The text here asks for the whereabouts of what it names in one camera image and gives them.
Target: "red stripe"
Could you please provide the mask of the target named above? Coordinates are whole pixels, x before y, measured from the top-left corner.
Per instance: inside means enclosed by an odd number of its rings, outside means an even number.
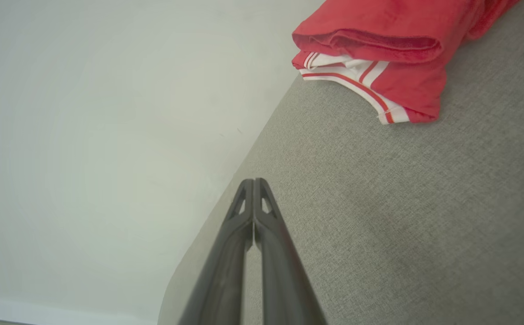
[[[371,72],[374,69],[374,67],[376,66],[377,63],[378,63],[378,61],[373,61],[369,65],[369,67],[363,72],[363,75],[360,76],[360,78],[359,78],[359,82],[360,83],[363,83],[363,80],[365,79],[365,76],[367,76],[367,74],[369,74],[369,72]]]
[[[306,60],[304,60],[304,67],[305,68],[310,69],[310,60],[316,54],[317,54],[316,52],[311,52],[311,53],[308,54],[308,56],[306,57]]]
[[[311,57],[310,60],[308,60],[308,69],[312,68],[312,62],[314,62],[314,59],[315,59],[316,57],[318,57],[319,54],[320,54],[320,53],[316,52],[316,53],[314,54],[314,56]]]
[[[310,59],[310,57],[312,56],[312,54],[313,54],[313,52],[310,52],[310,53],[308,53],[308,55],[306,56],[306,58],[304,58],[304,63],[302,64],[302,66],[303,66],[304,68],[308,68],[308,67],[306,66],[306,63],[308,62],[308,60]]]
[[[331,77],[341,78],[345,82],[349,82],[349,83],[353,84],[353,86],[356,86],[357,88],[360,88],[365,93],[370,95],[370,97],[374,98],[374,100],[376,100],[376,102],[379,103],[379,105],[381,105],[382,110],[384,111],[384,117],[386,117],[386,121],[388,123],[394,123],[393,117],[390,115],[390,112],[388,111],[388,106],[386,105],[386,103],[384,103],[384,101],[380,97],[378,97],[378,95],[374,91],[370,90],[365,85],[360,84],[360,83],[352,80],[351,78],[343,76],[342,74],[323,73],[323,74],[303,74],[302,76],[303,76],[303,78],[304,77],[331,76]]]

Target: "sofa cushion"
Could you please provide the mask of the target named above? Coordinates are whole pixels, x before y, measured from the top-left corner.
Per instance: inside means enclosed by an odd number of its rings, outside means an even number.
[[[524,1],[448,66],[440,119],[381,125],[295,80],[179,264],[175,324],[240,181],[266,178],[331,325],[524,324]],[[260,252],[244,323],[262,323]]]

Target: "white wall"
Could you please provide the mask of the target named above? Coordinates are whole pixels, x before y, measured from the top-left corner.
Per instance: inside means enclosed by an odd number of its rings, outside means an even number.
[[[0,319],[157,320],[320,0],[187,2],[0,0]]]

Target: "white stripe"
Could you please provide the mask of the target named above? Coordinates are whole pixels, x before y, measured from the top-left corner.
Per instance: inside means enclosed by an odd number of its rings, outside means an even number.
[[[372,82],[382,74],[384,69],[388,66],[388,62],[386,61],[378,61],[378,63],[370,70],[369,74],[365,76],[363,79],[363,85],[371,88]]]
[[[310,59],[308,59],[308,64],[307,64],[307,68],[308,69],[311,69],[312,68],[312,62],[314,62],[314,60],[320,56],[320,53],[318,52],[315,52],[312,57],[310,57]]]
[[[307,64],[308,64],[308,59],[309,59],[312,55],[314,55],[314,52],[308,53],[307,57],[306,57],[305,60],[304,60],[304,64],[303,64],[304,68],[308,68],[308,66],[307,66]]]
[[[362,76],[363,73],[367,70],[367,68],[369,68],[371,63],[372,61],[366,61],[365,64],[361,64],[361,65],[357,65],[357,66],[353,66],[352,68],[349,68],[349,70],[354,72],[356,75],[356,78],[354,78],[354,80],[358,82],[360,79],[360,76]]]
[[[352,58],[349,56],[329,56],[328,54],[322,54],[320,53],[314,60],[312,60],[312,65],[310,68],[313,68],[315,66],[322,66],[322,65],[328,65],[328,64],[334,64],[334,63],[344,63],[347,61],[352,61]]]
[[[344,65],[347,67],[347,68],[354,68],[354,67],[363,67],[363,71],[366,70],[370,64],[372,63],[372,61],[369,61],[369,60],[362,60],[362,59],[351,59],[349,61],[346,61],[344,62]]]
[[[301,74],[342,74],[352,80],[356,80],[357,78],[353,70],[347,69],[344,66],[317,66],[313,70],[300,69],[299,71]]]
[[[390,115],[393,117],[394,123],[401,123],[401,122],[409,122],[407,111],[405,111],[404,107],[397,105],[394,108],[388,107],[388,111],[390,112]]]

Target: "red towel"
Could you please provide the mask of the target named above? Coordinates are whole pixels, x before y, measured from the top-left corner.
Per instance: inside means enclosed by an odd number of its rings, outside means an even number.
[[[518,0],[326,0],[294,31],[305,80],[365,97],[382,123],[438,118],[444,66]]]

